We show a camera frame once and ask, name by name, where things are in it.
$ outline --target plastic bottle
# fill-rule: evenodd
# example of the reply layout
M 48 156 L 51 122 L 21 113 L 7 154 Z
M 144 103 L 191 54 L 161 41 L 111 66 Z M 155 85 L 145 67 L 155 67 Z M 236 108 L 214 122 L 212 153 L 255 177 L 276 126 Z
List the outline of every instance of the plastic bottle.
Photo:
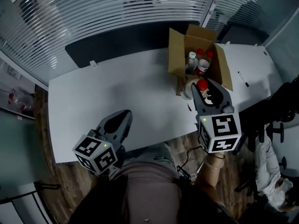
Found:
M 209 68 L 209 66 L 210 64 L 207 60 L 201 59 L 194 70 L 194 75 L 197 75 L 199 77 L 203 76 L 207 71 L 207 69 Z
M 198 61 L 200 60 L 200 59 L 202 59 L 202 55 L 204 54 L 204 50 L 203 49 L 201 49 L 201 48 L 198 48 L 197 50 L 196 50 L 196 59 L 198 59 Z
M 195 54 L 195 52 L 191 51 L 189 53 L 188 62 L 186 63 L 186 66 L 185 66 L 186 74 L 192 74 L 197 63 L 198 63 L 198 60 L 196 59 L 196 54 Z
M 202 96 L 204 98 L 206 98 L 207 94 L 207 81 L 206 80 L 199 80 L 197 83 L 196 83 L 197 87 L 199 88 Z
M 214 53 L 211 50 L 208 50 L 203 56 L 202 59 L 206 60 L 209 62 L 209 64 L 212 63 L 212 58 L 213 58 Z
M 185 100 L 194 99 L 193 93 L 191 90 L 192 84 L 196 84 L 202 94 L 202 96 L 205 98 L 206 91 L 207 91 L 207 81 L 203 79 L 193 79 L 190 81 L 187 81 L 185 86 L 183 87 L 183 90 L 181 91 L 181 97 Z
M 33 110 L 33 97 L 26 95 L 21 91 L 15 91 L 9 94 L 9 104 L 19 111 L 32 111 Z

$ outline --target cardboard box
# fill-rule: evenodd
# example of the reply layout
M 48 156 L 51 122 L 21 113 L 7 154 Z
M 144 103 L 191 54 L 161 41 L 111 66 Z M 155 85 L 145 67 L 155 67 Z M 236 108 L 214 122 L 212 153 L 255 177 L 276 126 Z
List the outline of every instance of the cardboard box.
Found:
M 233 90 L 228 64 L 223 49 L 214 43 L 216 32 L 196 25 L 189 25 L 186 35 L 169 29 L 168 72 L 178 77 L 177 95 L 180 95 L 188 79 L 198 78 L 185 74 L 185 58 L 189 52 L 201 48 L 206 52 L 210 49 L 214 56 L 212 63 L 204 74 L 224 87 Z

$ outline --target window blinds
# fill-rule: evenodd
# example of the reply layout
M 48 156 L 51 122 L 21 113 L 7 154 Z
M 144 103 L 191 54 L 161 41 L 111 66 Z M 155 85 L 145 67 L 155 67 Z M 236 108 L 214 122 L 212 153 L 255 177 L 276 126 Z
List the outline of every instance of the window blinds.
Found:
M 153 21 L 201 21 L 212 0 L 0 0 L 0 49 L 35 78 L 77 66 L 65 46 L 85 37 Z

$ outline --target box flap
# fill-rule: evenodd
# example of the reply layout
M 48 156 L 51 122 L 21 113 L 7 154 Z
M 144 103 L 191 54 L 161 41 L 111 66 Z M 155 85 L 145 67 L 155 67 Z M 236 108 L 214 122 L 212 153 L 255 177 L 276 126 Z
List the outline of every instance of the box flap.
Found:
M 228 63 L 225 58 L 224 50 L 217 44 L 215 44 L 215 48 L 217 50 L 218 60 L 219 60 L 219 64 L 220 64 L 222 85 L 225 88 L 233 91 L 232 78 L 230 76 L 230 71 L 229 71 Z
M 200 38 L 207 39 L 210 41 L 214 41 L 217 36 L 217 33 L 210 29 L 206 29 L 206 28 L 202 28 L 202 27 L 190 24 L 188 27 L 188 30 L 186 32 L 186 35 L 192 35 L 192 36 L 200 37 Z
M 209 40 L 191 36 L 191 35 L 185 35 L 184 42 L 185 42 L 185 56 L 187 56 L 190 51 L 196 52 L 198 48 L 203 49 L 205 52 L 213 44 Z
M 169 29 L 168 72 L 178 77 L 185 77 L 184 35 Z

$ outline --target leg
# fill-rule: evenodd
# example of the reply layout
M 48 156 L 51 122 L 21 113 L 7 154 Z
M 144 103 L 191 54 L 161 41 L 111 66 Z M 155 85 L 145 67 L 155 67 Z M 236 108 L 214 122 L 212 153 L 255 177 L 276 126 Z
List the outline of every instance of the leg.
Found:
M 125 162 L 131 161 L 157 161 L 176 171 L 170 154 L 170 147 L 166 143 L 159 143 L 127 152 Z
M 271 178 L 280 172 L 279 163 L 277 160 L 277 156 L 274 153 L 272 142 L 269 137 L 267 137 L 269 140 L 270 145 L 266 147 L 266 157 L 267 157 L 267 170 L 270 173 Z
M 267 156 L 266 156 L 266 143 L 260 143 L 258 137 L 256 138 L 255 147 L 255 161 L 256 161 L 256 189 L 260 192 L 263 188 L 268 186 L 270 182 L 270 173 L 267 170 Z

